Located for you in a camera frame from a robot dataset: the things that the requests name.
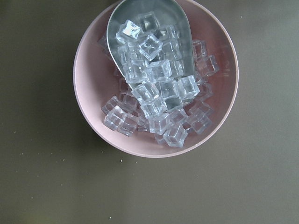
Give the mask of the pink bowl with ice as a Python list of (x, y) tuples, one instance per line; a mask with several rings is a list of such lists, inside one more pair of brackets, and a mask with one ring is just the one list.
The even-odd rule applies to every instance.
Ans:
[(92, 129), (107, 143), (128, 154), (147, 158), (165, 158), (191, 151), (211, 138), (229, 115), (238, 89), (239, 66), (233, 42), (221, 22), (204, 6), (193, 0), (180, 0), (194, 39), (206, 41), (209, 54), (216, 57), (219, 71), (209, 78), (213, 96), (207, 103), (213, 108), (212, 124), (202, 134), (189, 134), (183, 147), (157, 144), (154, 135), (135, 132), (127, 137), (103, 124), (102, 106), (119, 93), (115, 64), (98, 43), (104, 35), (109, 18), (117, 7), (114, 3), (102, 11), (84, 33), (78, 46), (73, 83), (78, 105)]

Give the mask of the metal ice scoop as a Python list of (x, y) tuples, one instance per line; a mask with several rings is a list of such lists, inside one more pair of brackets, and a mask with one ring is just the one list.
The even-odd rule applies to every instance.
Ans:
[(195, 97), (190, 24), (176, 1), (122, 1), (108, 21), (107, 45), (141, 107), (175, 109)]

